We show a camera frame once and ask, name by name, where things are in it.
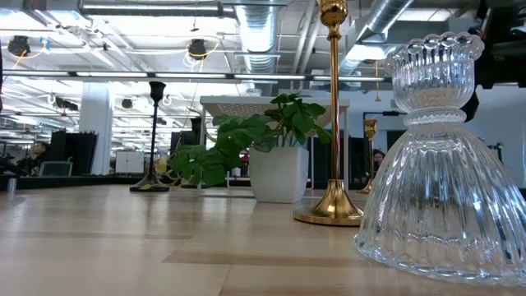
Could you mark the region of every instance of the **clear glass vase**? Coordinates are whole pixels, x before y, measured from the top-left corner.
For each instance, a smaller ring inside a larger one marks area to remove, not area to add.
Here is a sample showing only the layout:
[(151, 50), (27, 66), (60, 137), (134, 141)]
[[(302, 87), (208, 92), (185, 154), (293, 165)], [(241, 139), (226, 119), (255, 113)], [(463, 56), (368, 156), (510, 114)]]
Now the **clear glass vase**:
[(447, 32), (385, 60), (408, 130), (376, 175), (359, 252), (419, 275), (526, 285), (526, 204), (501, 162), (461, 127), (482, 41)]

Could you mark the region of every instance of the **candlestick base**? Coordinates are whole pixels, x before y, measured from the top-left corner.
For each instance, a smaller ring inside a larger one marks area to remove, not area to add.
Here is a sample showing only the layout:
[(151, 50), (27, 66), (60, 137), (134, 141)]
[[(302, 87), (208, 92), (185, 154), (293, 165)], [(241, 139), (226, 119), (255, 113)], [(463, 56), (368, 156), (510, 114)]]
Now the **candlestick base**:
[(367, 182), (367, 185), (363, 189), (356, 191), (356, 193), (369, 194), (372, 190), (373, 180), (373, 178), (369, 178), (369, 182)]
[(344, 180), (334, 179), (329, 180), (325, 195), (316, 206), (293, 212), (296, 220), (334, 226), (360, 226), (362, 216), (362, 210), (348, 199)]

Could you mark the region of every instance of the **scalloped glass rim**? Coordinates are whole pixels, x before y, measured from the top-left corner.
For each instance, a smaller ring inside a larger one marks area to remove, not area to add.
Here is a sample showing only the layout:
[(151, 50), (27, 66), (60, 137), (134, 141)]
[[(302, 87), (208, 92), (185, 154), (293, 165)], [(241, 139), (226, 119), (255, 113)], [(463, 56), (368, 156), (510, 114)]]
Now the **scalloped glass rim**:
[(397, 63), (395, 61), (406, 60), (414, 54), (422, 54), (424, 51), (433, 49), (467, 49), (471, 59), (474, 61), (482, 55), (484, 43), (477, 35), (467, 32), (455, 34), (445, 32), (442, 35), (429, 34), (424, 39), (412, 39), (409, 43), (400, 45), (390, 52), (385, 58), (385, 73), (393, 75)]

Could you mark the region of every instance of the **air duct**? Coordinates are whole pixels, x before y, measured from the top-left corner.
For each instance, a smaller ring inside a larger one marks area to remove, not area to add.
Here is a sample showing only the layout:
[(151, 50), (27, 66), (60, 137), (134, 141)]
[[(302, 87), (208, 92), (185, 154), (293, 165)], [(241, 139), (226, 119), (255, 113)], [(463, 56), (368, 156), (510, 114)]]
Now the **air duct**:
[[(235, 11), (239, 19), (239, 38), (243, 51), (268, 53), (274, 49), (278, 8), (269, 6), (238, 6)], [(273, 73), (275, 57), (245, 56), (249, 73)]]
[(351, 49), (339, 65), (340, 75), (352, 75), (361, 62), (361, 60), (350, 56), (353, 46), (366, 37), (376, 34), (385, 35), (412, 2), (413, 0), (375, 0), (371, 5), (371, 12), (353, 22), (347, 37)]

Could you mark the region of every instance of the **white pot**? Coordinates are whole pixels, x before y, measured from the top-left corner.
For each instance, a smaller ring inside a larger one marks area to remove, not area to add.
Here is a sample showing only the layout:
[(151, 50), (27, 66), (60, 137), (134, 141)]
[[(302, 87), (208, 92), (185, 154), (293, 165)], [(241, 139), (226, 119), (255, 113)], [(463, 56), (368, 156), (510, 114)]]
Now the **white pot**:
[(309, 152), (301, 147), (275, 147), (270, 153), (250, 149), (250, 183), (257, 201), (300, 201), (308, 169)]

